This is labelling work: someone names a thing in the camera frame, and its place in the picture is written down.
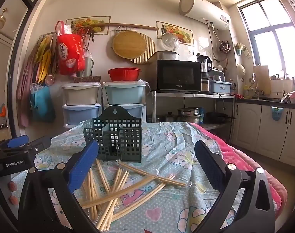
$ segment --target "round wooden cutting board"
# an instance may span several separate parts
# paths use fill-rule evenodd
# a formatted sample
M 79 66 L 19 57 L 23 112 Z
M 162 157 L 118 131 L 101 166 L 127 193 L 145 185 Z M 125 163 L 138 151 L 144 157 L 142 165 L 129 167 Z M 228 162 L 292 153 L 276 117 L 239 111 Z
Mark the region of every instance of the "round wooden cutting board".
M 113 50 L 125 59 L 135 59 L 146 50 L 146 42 L 140 33 L 124 31 L 113 39 Z
M 146 42 L 146 50 L 140 57 L 131 59 L 130 61 L 136 64 L 145 64 L 147 63 L 147 60 L 156 52 L 156 46 L 154 41 L 149 36 L 143 33 L 139 34 L 142 35 Z

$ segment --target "pink blanket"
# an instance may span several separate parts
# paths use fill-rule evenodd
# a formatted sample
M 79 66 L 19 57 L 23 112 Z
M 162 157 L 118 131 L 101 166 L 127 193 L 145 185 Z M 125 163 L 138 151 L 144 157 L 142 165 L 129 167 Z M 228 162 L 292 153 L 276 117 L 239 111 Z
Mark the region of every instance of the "pink blanket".
M 213 135 L 212 133 L 205 130 L 201 126 L 195 123 L 192 123 L 192 125 L 195 126 L 197 129 L 199 129 L 203 134 L 212 138 L 218 143 L 223 154 L 223 159 L 227 164 L 233 163 L 240 170 L 246 170 L 246 171 L 254 171 L 254 169 L 256 169 L 257 167 L 261 167 L 257 162 L 255 162 L 249 156 L 244 154 L 242 151 L 239 151 L 235 149 L 234 147 L 229 146 L 219 137 Z M 283 208 L 285 207 L 285 204 L 287 201 L 287 191 L 285 187 L 270 173 L 268 173 L 266 170 L 265 170 L 265 173 L 270 185 L 270 191 L 271 191 L 273 200 L 277 205 L 276 218 L 278 218 Z

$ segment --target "wall-mounted holder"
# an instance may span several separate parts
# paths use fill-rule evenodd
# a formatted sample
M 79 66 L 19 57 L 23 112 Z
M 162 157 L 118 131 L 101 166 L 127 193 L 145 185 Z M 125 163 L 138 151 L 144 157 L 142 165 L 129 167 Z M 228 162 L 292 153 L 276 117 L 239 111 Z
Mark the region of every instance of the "wall-mounted holder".
M 83 124 L 86 144 L 96 140 L 98 159 L 141 163 L 141 118 L 121 106 L 106 108 L 102 115 Z

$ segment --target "water heater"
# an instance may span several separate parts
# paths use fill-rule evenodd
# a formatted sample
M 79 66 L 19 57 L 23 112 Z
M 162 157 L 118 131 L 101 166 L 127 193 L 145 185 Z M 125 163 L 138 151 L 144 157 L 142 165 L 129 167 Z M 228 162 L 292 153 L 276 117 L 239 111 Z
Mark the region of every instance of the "water heater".
M 205 24 L 209 20 L 209 25 L 213 22 L 218 30 L 227 30 L 231 23 L 230 16 L 225 11 L 206 0 L 180 0 L 179 12 Z

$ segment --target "red bag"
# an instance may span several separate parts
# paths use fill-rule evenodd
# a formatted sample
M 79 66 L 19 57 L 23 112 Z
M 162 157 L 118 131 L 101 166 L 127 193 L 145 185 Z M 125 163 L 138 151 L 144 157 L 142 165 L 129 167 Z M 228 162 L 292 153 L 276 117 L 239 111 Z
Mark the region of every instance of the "red bag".
M 57 25 L 61 23 L 61 31 L 57 32 Z M 82 38 L 79 35 L 65 33 L 65 24 L 58 21 L 55 26 L 59 53 L 60 74 L 72 75 L 85 69 L 85 57 Z

